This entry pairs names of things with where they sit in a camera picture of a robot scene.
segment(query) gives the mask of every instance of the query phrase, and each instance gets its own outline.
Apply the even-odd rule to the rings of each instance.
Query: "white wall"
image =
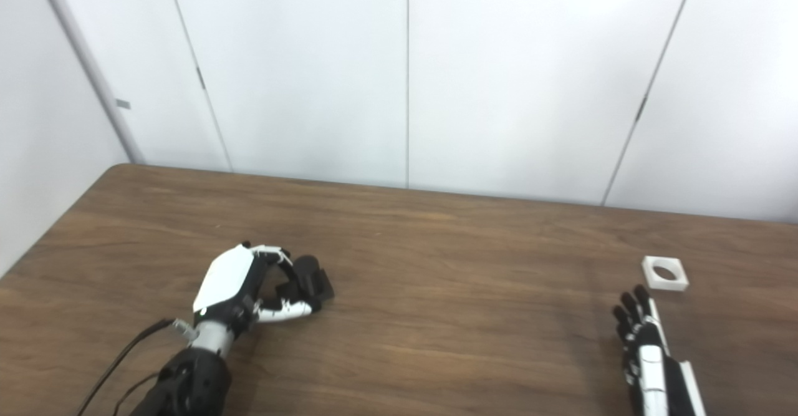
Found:
[[[0,276],[128,160],[47,0],[0,0]]]
[[[798,222],[798,0],[687,0],[607,205]]]
[[[229,171],[174,0],[65,0],[147,164]]]
[[[410,186],[601,203],[682,0],[410,0]]]
[[[237,172],[405,186],[407,0],[178,0]]]

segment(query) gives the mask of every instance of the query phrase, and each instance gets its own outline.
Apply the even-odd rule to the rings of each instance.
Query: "robotic hand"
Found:
[[[208,268],[194,301],[194,327],[173,324],[189,339],[160,370],[156,384],[132,416],[217,416],[231,383],[225,357],[232,343],[256,322],[277,322],[308,316],[334,296],[327,274],[313,256],[291,262],[291,254],[275,246],[244,242],[219,255]],[[277,297],[259,298],[266,273],[278,266],[288,282]]]
[[[615,306],[635,416],[706,416],[690,362],[670,356],[656,303],[641,285]]]

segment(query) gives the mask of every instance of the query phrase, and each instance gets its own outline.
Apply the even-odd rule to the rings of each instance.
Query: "white square object with hole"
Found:
[[[654,257],[647,255],[643,258],[643,273],[652,290],[684,291],[690,282],[687,280],[681,260],[672,257]],[[655,268],[662,268],[673,274],[673,279],[666,279],[656,273]]]

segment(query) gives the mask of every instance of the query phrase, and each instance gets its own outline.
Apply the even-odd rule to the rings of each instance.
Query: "black cable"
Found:
[[[89,406],[89,402],[91,402],[92,398],[94,398],[94,394],[96,394],[97,391],[100,390],[100,387],[102,387],[102,384],[105,383],[105,380],[107,380],[108,377],[111,376],[113,370],[115,370],[118,367],[119,363],[122,362],[125,356],[127,356],[127,354],[131,351],[133,347],[135,347],[135,345],[138,344],[138,342],[142,341],[142,339],[145,339],[146,337],[156,333],[157,331],[163,328],[169,327],[171,323],[174,321],[175,321],[174,319],[162,319],[156,322],[155,324],[152,324],[150,327],[146,328],[145,330],[143,330],[142,333],[137,334],[137,336],[134,337],[134,339],[132,339],[132,341],[129,342],[127,346],[125,346],[122,352],[119,353],[119,356],[117,356],[116,359],[113,360],[113,362],[108,366],[108,369],[105,370],[102,376],[100,376],[100,379],[97,380],[97,383],[94,384],[92,390],[89,391],[89,394],[88,396],[86,396],[86,399],[83,399],[83,403],[77,409],[77,412],[75,412],[75,416],[81,416],[83,412],[86,411],[86,407]]]
[[[119,400],[117,401],[117,406],[113,408],[113,416],[117,416],[117,414],[119,413],[119,407],[122,406],[123,402],[125,401],[125,399],[128,398],[128,396],[130,396],[130,394],[133,394],[133,391],[135,391],[138,387],[140,387],[141,385],[145,384],[146,382],[149,382],[150,380],[152,380],[152,379],[154,379],[156,377],[158,377],[158,373],[157,372],[149,374],[147,377],[145,377],[142,380],[139,380],[138,382],[134,383],[134,385],[132,387],[130,387],[127,391],[125,391],[125,393],[122,394],[122,398],[119,398]]]

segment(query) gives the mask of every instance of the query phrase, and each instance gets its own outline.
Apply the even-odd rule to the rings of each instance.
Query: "wood grain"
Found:
[[[798,226],[123,165],[0,280],[0,414],[70,414],[245,239],[337,297],[237,341],[228,416],[630,414],[610,308],[645,254],[686,265],[655,297],[709,414],[798,408]],[[181,347],[143,342],[87,414]]]

